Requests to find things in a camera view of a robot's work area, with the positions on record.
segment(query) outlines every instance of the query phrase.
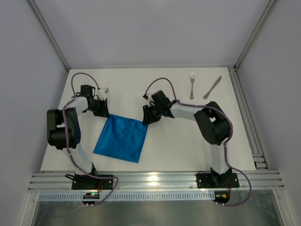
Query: white wall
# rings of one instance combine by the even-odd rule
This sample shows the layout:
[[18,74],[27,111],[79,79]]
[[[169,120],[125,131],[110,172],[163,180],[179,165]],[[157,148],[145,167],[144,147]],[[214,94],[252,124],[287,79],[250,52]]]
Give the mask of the white wall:
[[239,75],[267,147],[301,215],[301,1],[279,1]]
[[71,68],[234,65],[268,0],[36,0]]
[[0,1],[0,221],[13,226],[46,149],[67,71],[25,0]]

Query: aluminum frame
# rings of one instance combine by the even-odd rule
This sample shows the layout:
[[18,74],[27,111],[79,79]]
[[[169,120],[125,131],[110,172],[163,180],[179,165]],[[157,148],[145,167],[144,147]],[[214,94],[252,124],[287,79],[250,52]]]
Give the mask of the aluminum frame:
[[[47,35],[49,42],[55,49],[60,60],[69,71],[70,67],[66,61],[61,49],[59,48],[52,32],[50,31],[46,21],[44,20],[38,6],[34,0],[26,0],[40,23],[42,29]],[[262,28],[264,27],[268,17],[272,13],[278,0],[269,0],[263,13],[261,14],[255,28],[246,42],[246,45],[241,52],[235,66],[229,67],[229,75],[232,81],[234,92],[238,101],[240,113],[242,115],[244,127],[249,140],[249,145],[252,150],[253,159],[256,163],[256,171],[246,171],[244,173],[250,178],[253,189],[273,189],[277,201],[277,205],[285,226],[298,225],[294,220],[296,217],[290,210],[290,204],[285,194],[285,186],[278,171],[271,171],[268,168],[266,158],[264,156],[264,148],[261,144],[260,137],[257,133],[253,117],[248,106],[247,99],[243,92],[243,88],[239,79],[238,68],[243,62],[245,56],[253,46]],[[34,217],[37,200],[40,192],[70,192],[71,181],[66,179],[64,175],[73,172],[43,172],[32,176],[28,192],[30,198],[25,210],[22,226],[31,225]],[[196,172],[104,172],[114,174],[119,177],[118,192],[145,192],[145,191],[178,191],[191,192],[199,191],[197,189],[195,174]],[[241,183],[240,188],[233,190],[248,190],[246,179],[238,173],[238,178]],[[219,189],[208,189],[208,191],[218,191]]]

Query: white tabletop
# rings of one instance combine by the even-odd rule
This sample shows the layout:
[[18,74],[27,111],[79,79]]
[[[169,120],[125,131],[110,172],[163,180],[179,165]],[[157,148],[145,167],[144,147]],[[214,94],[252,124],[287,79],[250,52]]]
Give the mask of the white tabletop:
[[[63,91],[59,108],[62,109],[72,96],[71,76],[78,72],[92,75],[101,88],[108,87],[109,113],[143,120],[143,99],[148,85],[159,77],[166,77],[174,85],[177,98],[185,103],[207,104],[215,101],[233,123],[233,138],[229,142],[229,161],[241,170],[255,170],[252,153],[230,80],[227,68],[140,68],[140,69],[72,69]],[[194,99],[190,100],[190,74],[196,73],[193,84]],[[219,76],[222,80],[211,92],[207,100],[203,95],[211,88]],[[76,91],[80,86],[94,82],[85,75],[74,78]],[[149,90],[154,93],[164,91],[173,100],[167,81],[156,82]],[[150,124],[139,163],[94,154],[93,150],[102,132],[106,118],[95,117],[92,112],[79,116],[81,144],[88,158],[98,171],[198,171],[210,170],[211,152],[209,144],[203,139],[195,121],[162,117],[159,122]],[[54,146],[47,146],[41,167],[44,171],[73,170],[67,157]]]

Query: blue cloth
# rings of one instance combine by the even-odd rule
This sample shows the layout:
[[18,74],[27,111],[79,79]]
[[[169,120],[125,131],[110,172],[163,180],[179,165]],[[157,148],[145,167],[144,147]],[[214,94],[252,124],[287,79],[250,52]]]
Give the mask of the blue cloth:
[[147,127],[141,121],[111,114],[93,153],[138,163]]

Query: fork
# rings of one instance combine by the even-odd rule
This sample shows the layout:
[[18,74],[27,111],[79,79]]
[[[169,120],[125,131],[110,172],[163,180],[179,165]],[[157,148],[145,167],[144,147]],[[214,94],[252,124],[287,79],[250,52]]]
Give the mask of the fork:
[[194,72],[191,72],[191,75],[190,75],[190,81],[191,81],[191,92],[190,92],[190,100],[192,100],[194,97],[193,97],[193,83],[194,83],[194,80],[195,80],[195,77],[196,77],[196,74]]

